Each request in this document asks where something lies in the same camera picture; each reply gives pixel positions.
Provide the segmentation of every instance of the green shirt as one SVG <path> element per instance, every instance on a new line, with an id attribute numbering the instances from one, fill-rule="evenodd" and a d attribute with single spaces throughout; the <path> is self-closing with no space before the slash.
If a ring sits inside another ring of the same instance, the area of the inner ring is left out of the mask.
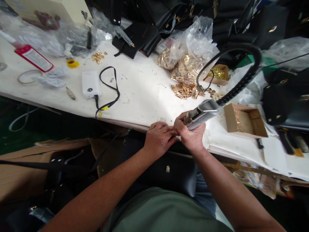
<path id="1" fill-rule="evenodd" d="M 231 231 L 191 198 L 149 188 L 115 209 L 106 231 Z"/>

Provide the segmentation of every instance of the yellow tape roll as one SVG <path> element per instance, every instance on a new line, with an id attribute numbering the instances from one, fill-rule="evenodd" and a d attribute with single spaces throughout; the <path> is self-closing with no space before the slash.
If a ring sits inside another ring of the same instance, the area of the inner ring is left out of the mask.
<path id="1" fill-rule="evenodd" d="M 69 68 L 77 68 L 80 64 L 75 60 L 67 60 L 67 66 Z"/>

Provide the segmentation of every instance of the glue tube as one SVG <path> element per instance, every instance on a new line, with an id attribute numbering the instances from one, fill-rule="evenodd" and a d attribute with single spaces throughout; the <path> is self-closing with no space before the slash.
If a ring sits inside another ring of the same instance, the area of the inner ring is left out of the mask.
<path id="1" fill-rule="evenodd" d="M 38 53 L 33 47 L 28 44 L 21 44 L 17 42 L 14 38 L 9 36 L 0 30 L 0 35 L 2 35 L 7 42 L 13 45 L 16 49 L 14 52 L 24 58 L 26 61 L 31 63 L 33 66 L 41 70 L 42 72 L 50 71 L 54 65 L 50 63 L 44 56 Z"/>

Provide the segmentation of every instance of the white power bank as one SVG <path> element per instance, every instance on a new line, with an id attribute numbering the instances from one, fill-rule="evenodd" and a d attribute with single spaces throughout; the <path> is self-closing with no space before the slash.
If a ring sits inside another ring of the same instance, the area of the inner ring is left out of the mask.
<path id="1" fill-rule="evenodd" d="M 93 98 L 94 95 L 102 95 L 97 71 L 83 72 L 81 74 L 81 84 L 85 98 Z"/>

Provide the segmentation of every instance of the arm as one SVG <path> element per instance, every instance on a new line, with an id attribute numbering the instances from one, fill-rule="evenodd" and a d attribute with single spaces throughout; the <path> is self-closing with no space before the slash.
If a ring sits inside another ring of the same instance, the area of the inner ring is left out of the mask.
<path id="1" fill-rule="evenodd" d="M 203 123 L 193 130 L 183 123 L 187 112 L 174 123 L 174 130 L 194 157 L 220 209 L 235 231 L 285 231 L 252 193 L 203 146 Z"/>
<path id="2" fill-rule="evenodd" d="M 95 231 L 134 181 L 178 139 L 164 122 L 152 124 L 144 147 L 70 201 L 41 231 Z"/>

